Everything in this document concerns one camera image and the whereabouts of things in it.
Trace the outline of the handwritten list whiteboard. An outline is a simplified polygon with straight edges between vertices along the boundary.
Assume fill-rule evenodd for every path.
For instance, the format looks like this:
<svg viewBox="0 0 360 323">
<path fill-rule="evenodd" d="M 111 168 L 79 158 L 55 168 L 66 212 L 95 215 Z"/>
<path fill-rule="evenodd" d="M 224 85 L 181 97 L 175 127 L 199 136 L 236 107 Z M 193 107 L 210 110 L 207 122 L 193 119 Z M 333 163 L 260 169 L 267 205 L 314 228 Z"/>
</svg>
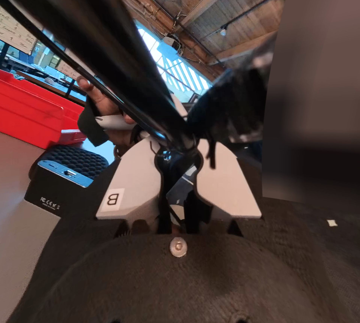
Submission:
<svg viewBox="0 0 360 323">
<path fill-rule="evenodd" d="M 3 7 L 0 7 L 0 40 L 30 55 L 37 39 Z"/>
</svg>

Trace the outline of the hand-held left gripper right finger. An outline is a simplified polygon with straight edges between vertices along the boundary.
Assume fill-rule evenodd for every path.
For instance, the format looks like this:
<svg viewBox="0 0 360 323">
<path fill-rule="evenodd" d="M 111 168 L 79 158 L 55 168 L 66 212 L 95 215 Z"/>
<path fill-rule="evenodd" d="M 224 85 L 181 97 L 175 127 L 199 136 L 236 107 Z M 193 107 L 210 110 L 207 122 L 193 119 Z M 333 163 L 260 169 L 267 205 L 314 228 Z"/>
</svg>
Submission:
<svg viewBox="0 0 360 323">
<path fill-rule="evenodd" d="M 223 144 L 215 145 L 215 168 L 206 158 L 209 143 L 200 140 L 202 165 L 196 175 L 196 195 L 210 206 L 210 219 L 259 219 L 262 213 L 236 156 Z"/>
</svg>

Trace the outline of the person's right hand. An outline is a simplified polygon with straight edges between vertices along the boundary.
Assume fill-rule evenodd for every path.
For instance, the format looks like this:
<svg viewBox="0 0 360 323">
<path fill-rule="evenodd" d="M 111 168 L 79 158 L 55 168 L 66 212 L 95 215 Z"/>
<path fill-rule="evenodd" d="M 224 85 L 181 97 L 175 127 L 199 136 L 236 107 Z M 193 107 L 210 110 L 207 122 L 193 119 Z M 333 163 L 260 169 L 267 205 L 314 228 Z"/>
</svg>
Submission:
<svg viewBox="0 0 360 323">
<path fill-rule="evenodd" d="M 76 82 L 87 95 L 85 108 L 78 119 L 80 131 L 87 136 L 95 147 L 106 141 L 112 142 L 115 146 L 114 156 L 120 158 L 134 145 L 131 138 L 133 129 L 104 130 L 97 124 L 95 117 L 121 115 L 127 125 L 134 125 L 136 122 L 83 76 L 78 76 Z"/>
</svg>

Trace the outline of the person's dark printed shirt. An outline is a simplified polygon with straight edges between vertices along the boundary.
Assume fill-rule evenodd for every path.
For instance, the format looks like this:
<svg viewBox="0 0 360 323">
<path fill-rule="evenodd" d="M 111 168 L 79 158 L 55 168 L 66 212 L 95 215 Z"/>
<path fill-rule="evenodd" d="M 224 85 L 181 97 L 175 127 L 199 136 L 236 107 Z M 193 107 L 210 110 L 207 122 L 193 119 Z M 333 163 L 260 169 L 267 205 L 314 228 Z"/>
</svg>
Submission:
<svg viewBox="0 0 360 323">
<path fill-rule="evenodd" d="M 359 322 L 359 209 L 262 198 L 271 249 L 311 288 L 330 319 Z"/>
</svg>

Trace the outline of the black honeycomb pad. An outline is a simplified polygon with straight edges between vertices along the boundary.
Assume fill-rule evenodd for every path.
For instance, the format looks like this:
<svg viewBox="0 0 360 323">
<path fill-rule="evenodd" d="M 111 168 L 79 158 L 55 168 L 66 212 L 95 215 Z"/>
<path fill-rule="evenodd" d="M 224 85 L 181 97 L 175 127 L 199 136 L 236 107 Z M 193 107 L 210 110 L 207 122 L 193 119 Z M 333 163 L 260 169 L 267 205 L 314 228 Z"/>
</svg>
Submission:
<svg viewBox="0 0 360 323">
<path fill-rule="evenodd" d="M 72 145 L 54 145 L 45 150 L 33 163 L 29 170 L 30 179 L 33 178 L 38 163 L 43 160 L 61 164 L 91 180 L 109 166 L 108 161 L 96 153 Z"/>
</svg>

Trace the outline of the white ceiling projector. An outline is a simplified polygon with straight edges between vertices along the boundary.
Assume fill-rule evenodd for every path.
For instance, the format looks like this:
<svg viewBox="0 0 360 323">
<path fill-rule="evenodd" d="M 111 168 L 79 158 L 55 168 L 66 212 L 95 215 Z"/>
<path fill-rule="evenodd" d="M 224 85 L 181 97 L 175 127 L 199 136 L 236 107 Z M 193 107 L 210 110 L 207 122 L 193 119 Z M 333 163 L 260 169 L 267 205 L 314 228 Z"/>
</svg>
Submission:
<svg viewBox="0 0 360 323">
<path fill-rule="evenodd" d="M 181 52 L 182 44 L 176 36 L 167 35 L 160 42 L 157 51 L 170 60 L 176 60 Z"/>
</svg>

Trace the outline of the handwritten breaks whiteboard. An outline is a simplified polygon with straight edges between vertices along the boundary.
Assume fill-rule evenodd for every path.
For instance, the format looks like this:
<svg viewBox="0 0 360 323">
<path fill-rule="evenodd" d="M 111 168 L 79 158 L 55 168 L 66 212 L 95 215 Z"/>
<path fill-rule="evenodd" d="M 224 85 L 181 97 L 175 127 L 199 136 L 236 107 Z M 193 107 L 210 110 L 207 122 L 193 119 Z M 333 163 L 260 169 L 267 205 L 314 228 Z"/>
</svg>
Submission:
<svg viewBox="0 0 360 323">
<path fill-rule="evenodd" d="M 64 53 L 68 57 L 70 57 L 72 60 L 74 60 L 78 66 L 85 68 L 84 63 L 81 60 L 79 60 L 79 58 L 76 57 L 73 54 L 73 52 L 70 51 L 68 48 L 65 49 Z M 68 63 L 66 63 L 62 59 L 59 61 L 56 70 L 61 72 L 64 75 L 66 75 L 67 77 L 75 79 L 75 80 L 77 79 L 77 77 L 80 76 L 80 73 L 77 70 L 73 69 Z"/>
</svg>

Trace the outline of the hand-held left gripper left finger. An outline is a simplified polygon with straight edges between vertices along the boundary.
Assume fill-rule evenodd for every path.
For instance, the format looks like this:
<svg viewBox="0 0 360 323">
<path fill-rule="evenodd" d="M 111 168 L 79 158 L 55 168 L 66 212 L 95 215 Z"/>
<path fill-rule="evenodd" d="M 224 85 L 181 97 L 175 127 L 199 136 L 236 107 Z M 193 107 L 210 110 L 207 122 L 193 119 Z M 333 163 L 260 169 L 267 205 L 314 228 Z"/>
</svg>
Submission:
<svg viewBox="0 0 360 323">
<path fill-rule="evenodd" d="M 97 219 L 157 218 L 162 184 L 155 165 L 159 149 L 159 143 L 147 137 L 123 155 L 96 213 Z"/>
</svg>

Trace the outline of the black ethernet adapter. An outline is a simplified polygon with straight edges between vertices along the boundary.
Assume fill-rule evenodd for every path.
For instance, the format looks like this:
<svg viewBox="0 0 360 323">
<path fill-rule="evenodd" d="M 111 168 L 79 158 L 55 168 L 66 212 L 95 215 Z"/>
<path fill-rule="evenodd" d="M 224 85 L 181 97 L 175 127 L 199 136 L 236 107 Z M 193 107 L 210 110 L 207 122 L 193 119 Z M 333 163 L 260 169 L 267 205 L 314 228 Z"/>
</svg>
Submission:
<svg viewBox="0 0 360 323">
<path fill-rule="evenodd" d="M 94 179 L 52 160 L 39 160 L 29 171 L 24 200 L 58 217 L 67 213 L 71 200 Z"/>
</svg>

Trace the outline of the red plastic bin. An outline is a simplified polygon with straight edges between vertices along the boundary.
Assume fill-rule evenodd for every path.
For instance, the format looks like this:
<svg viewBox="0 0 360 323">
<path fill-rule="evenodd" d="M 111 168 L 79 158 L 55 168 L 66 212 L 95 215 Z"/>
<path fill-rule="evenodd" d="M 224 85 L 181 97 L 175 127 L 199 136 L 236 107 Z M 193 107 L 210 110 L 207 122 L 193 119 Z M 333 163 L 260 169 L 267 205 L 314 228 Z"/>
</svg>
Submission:
<svg viewBox="0 0 360 323">
<path fill-rule="evenodd" d="M 79 144 L 86 135 L 78 128 L 84 107 L 12 73 L 0 71 L 0 131 L 41 149 Z"/>
</svg>

